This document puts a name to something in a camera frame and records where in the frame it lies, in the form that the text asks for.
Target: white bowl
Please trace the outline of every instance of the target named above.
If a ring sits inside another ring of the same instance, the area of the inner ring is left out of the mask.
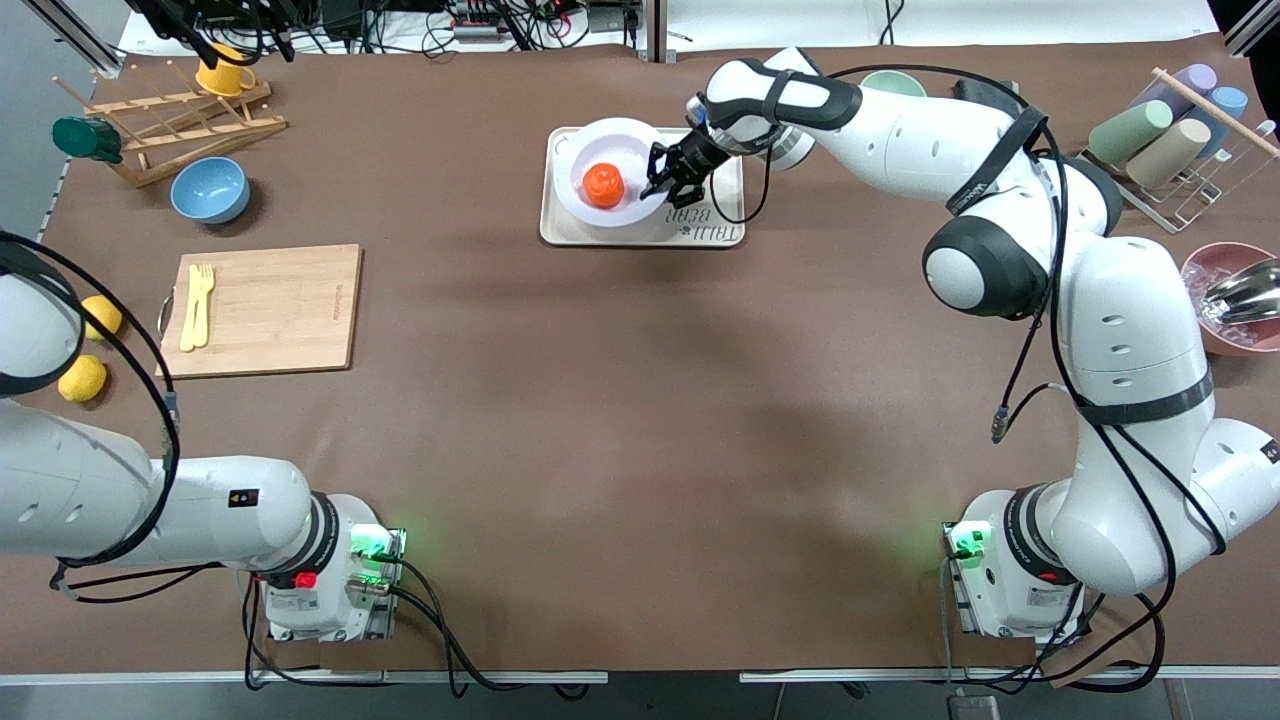
[[[640,192],[649,184],[649,149],[662,142],[657,128],[631,118],[605,118],[577,131],[561,146],[554,159],[556,197],[575,218],[600,228],[620,228],[653,215],[666,193],[644,200]],[[626,190],[613,208],[596,208],[586,200],[582,176],[596,163],[618,168]]]

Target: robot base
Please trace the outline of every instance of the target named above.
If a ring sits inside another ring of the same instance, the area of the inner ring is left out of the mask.
[[[1007,489],[986,492],[969,505],[964,520],[943,525],[950,552],[980,548],[979,555],[952,564],[960,626],[969,634],[1036,638],[1044,644],[1066,615],[1075,585],[1044,582],[1014,557],[1005,534],[1005,510],[1012,497],[1014,492]],[[1075,632],[1083,594],[1078,596],[1059,639]]]
[[[399,582],[401,565],[362,557],[352,548],[352,528],[378,525],[374,511],[349,495],[330,495],[338,512],[335,550],[316,573],[311,588],[280,589],[262,580],[266,620],[275,641],[317,639],[343,642],[392,637],[396,596],[388,589]],[[403,529],[388,530],[385,555],[404,555]]]

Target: gray floor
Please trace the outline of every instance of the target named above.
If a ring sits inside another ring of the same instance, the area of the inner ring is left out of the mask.
[[[124,24],[119,0],[78,0],[76,8],[104,37],[119,37]],[[0,227],[32,237],[40,228],[64,156],[49,140],[51,123],[79,106],[47,78],[61,76],[82,94],[91,90],[87,65],[20,3],[0,0]],[[20,653],[20,648],[0,652]],[[777,685],[741,685],[731,674],[613,674],[582,702],[568,705],[548,688],[494,694],[472,689],[461,702],[443,687],[385,689],[310,689],[271,685],[251,693],[238,684],[73,685],[0,688],[3,720],[221,720],[271,717],[361,717],[380,720],[439,717],[677,717],[768,719]],[[1187,706],[1178,720],[1274,719],[1280,716],[1280,683],[1201,682],[1187,684]],[[1128,696],[1097,696],[1034,687],[1001,698],[1011,719],[1171,717],[1165,687],[1155,684]],[[780,717],[785,720],[860,717],[946,717],[946,689],[934,685],[877,684],[870,697],[854,702],[836,685],[787,687]]]

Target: yellow mug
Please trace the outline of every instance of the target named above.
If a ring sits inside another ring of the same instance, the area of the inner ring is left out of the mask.
[[[228,58],[234,58],[237,60],[244,58],[236,50],[232,50],[219,42],[211,42],[210,45]],[[210,68],[204,61],[200,61],[200,69],[196,70],[196,82],[200,83],[200,87],[204,87],[214,95],[221,95],[223,97],[238,97],[242,92],[252,90],[252,87],[257,85],[257,76],[255,76],[253,70],[248,68],[233,65],[219,59],[216,68]]]

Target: green bowl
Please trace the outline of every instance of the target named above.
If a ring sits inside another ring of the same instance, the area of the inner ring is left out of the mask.
[[[925,96],[924,86],[920,85],[920,81],[899,70],[876,70],[874,73],[864,77],[863,82],[858,85],[872,90],[879,90],[882,92],[896,92],[899,95],[910,95],[913,97]]]

